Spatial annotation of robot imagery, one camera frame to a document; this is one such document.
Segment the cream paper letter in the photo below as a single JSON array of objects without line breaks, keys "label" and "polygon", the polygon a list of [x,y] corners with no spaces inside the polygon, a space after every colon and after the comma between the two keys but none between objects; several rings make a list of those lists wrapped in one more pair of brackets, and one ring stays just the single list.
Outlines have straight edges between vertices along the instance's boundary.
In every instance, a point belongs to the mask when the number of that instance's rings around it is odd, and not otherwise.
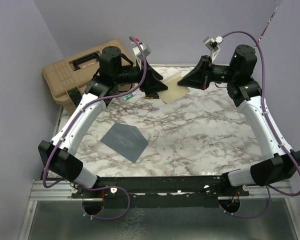
[{"label": "cream paper letter", "polygon": [[190,92],[188,87],[178,85],[178,82],[181,79],[182,79],[182,75],[181,72],[179,71],[165,78],[162,81],[168,87],[168,89],[164,91],[160,91],[157,94],[165,104],[170,104],[176,99],[179,99]]}]

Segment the green white glue stick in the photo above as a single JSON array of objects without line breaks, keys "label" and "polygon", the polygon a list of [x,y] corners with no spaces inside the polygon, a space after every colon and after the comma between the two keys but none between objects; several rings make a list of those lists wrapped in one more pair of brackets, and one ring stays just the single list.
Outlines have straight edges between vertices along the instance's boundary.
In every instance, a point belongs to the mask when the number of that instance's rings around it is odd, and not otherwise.
[{"label": "green white glue stick", "polygon": [[135,93],[135,92],[132,92],[132,93],[130,93],[130,94],[124,96],[124,97],[123,97],[123,100],[124,100],[124,101],[127,101],[127,100],[133,98],[135,95],[136,95],[136,93]]}]

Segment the grey paper envelope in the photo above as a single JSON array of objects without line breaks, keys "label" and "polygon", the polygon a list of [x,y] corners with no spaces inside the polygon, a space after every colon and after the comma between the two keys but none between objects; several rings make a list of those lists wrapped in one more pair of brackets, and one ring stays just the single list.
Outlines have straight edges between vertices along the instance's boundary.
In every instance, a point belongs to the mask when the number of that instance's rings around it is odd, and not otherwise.
[{"label": "grey paper envelope", "polygon": [[115,123],[100,141],[132,163],[149,144],[136,126],[122,123]]}]

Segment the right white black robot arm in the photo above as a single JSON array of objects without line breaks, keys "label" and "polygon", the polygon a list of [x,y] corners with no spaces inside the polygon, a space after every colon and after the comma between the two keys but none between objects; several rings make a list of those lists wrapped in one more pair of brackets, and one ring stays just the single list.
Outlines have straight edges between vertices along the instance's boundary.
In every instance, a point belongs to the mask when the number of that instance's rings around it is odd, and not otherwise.
[{"label": "right white black robot arm", "polygon": [[204,55],[198,64],[177,84],[206,90],[211,82],[226,83],[227,93],[245,116],[258,142],[262,161],[250,167],[224,173],[219,189],[230,196],[238,186],[266,186],[289,179],[300,166],[300,150],[294,151],[276,126],[266,103],[262,101],[262,88],[252,78],[257,63],[256,51],[245,44],[238,45],[229,65],[212,63]]}]

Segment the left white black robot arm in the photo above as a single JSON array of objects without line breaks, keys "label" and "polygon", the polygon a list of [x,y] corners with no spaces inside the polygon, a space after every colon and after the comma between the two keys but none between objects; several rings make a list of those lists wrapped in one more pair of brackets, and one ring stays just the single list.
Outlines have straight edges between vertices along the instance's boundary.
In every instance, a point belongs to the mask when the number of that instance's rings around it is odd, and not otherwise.
[{"label": "left white black robot arm", "polygon": [[53,184],[47,184],[48,172],[51,171],[62,180],[83,186],[87,196],[96,197],[101,190],[97,182],[98,176],[86,169],[83,162],[75,157],[88,129],[112,99],[129,95],[137,89],[147,95],[168,89],[162,82],[163,77],[147,62],[150,48],[139,42],[132,50],[135,62],[116,46],[107,46],[102,50],[97,57],[99,68],[88,82],[69,120],[50,141],[43,140],[39,144],[45,188],[53,187]]}]

